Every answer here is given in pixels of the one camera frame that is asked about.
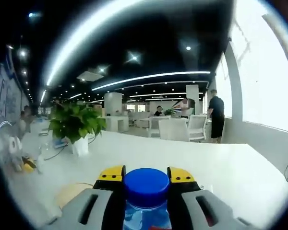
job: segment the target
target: blue bottle cap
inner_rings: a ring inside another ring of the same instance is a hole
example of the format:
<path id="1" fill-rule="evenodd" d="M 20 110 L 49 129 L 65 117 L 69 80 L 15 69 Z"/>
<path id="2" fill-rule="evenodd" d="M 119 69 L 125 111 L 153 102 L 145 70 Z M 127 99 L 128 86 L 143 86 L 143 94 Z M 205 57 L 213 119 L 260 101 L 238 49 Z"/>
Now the blue bottle cap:
<path id="1" fill-rule="evenodd" d="M 168 176 L 157 169 L 142 168 L 127 173 L 124 177 L 127 200 L 130 204 L 153 208 L 167 200 Z"/>

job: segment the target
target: black pants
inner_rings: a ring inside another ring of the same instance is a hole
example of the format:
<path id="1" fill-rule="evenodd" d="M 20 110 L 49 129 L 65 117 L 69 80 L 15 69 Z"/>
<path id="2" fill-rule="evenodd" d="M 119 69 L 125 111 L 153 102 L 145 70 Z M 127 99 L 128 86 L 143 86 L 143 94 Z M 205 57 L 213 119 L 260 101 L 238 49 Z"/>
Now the black pants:
<path id="1" fill-rule="evenodd" d="M 224 116 L 215 116 L 211 118 L 211 138 L 220 138 L 223 133 Z"/>

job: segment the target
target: white flower pot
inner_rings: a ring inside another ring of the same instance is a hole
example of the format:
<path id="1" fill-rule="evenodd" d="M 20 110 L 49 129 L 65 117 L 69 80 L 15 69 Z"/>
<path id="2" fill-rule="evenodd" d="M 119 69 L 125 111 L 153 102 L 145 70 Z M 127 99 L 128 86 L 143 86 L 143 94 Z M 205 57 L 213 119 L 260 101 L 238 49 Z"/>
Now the white flower pot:
<path id="1" fill-rule="evenodd" d="M 80 138 L 72 144 L 72 153 L 81 157 L 88 154 L 88 137 Z"/>

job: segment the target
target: white shirt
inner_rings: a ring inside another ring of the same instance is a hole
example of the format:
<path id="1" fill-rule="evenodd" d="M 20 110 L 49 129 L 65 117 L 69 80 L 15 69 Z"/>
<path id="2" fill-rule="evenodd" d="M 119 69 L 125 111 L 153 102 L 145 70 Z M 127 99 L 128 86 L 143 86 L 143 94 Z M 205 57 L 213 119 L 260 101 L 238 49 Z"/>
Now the white shirt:
<path id="1" fill-rule="evenodd" d="M 180 107 L 182 108 L 188 108 L 189 107 L 189 103 L 187 102 L 186 104 L 184 104 L 183 102 L 180 103 Z M 188 110 L 181 110 L 181 115 L 182 116 L 187 116 L 188 115 Z"/>

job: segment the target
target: black ceiling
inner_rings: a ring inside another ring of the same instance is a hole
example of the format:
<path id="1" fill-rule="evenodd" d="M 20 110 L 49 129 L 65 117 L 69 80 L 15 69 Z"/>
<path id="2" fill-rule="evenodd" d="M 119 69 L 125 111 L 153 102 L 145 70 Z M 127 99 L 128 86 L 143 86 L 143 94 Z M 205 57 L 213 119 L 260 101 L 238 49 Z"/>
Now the black ceiling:
<path id="1" fill-rule="evenodd" d="M 220 54 L 227 44 L 232 16 L 231 0 L 198 0 L 188 5 L 179 5 L 181 1 L 177 0 L 176 7 L 124 15 L 122 20 L 110 20 L 98 34 L 93 33 L 84 40 L 55 76 L 51 86 L 46 87 L 47 69 L 56 52 L 85 16 L 102 7 L 105 2 L 110 1 L 79 0 L 65 1 L 64 4 L 49 0 L 37 1 L 21 12 L 9 44 L 14 47 L 13 60 L 18 76 L 22 78 L 23 86 L 29 87 L 35 103 L 39 102 L 43 89 L 48 91 L 45 102 L 54 97 L 67 99 L 84 92 L 87 100 L 88 96 L 100 100 L 107 91 L 132 85 L 165 81 L 191 81 L 191 84 L 192 81 L 211 81 Z M 40 17 L 28 17 L 30 12 L 39 13 Z M 19 59 L 17 50 L 20 46 L 29 52 L 26 60 Z M 140 64 L 126 62 L 129 51 L 140 54 Z M 104 78 L 95 82 L 76 79 L 88 68 L 100 65 L 108 66 Z M 23 76 L 23 69 L 26 69 L 27 76 Z M 91 91 L 93 87 L 114 81 L 195 70 L 208 70 L 212 74 L 157 77 Z M 128 100 L 128 96 L 135 92 L 148 94 L 155 90 L 156 93 L 164 93 L 172 89 L 185 92 L 185 85 L 172 83 L 126 88 L 124 100 Z M 199 83 L 199 89 L 205 92 L 206 83 Z"/>

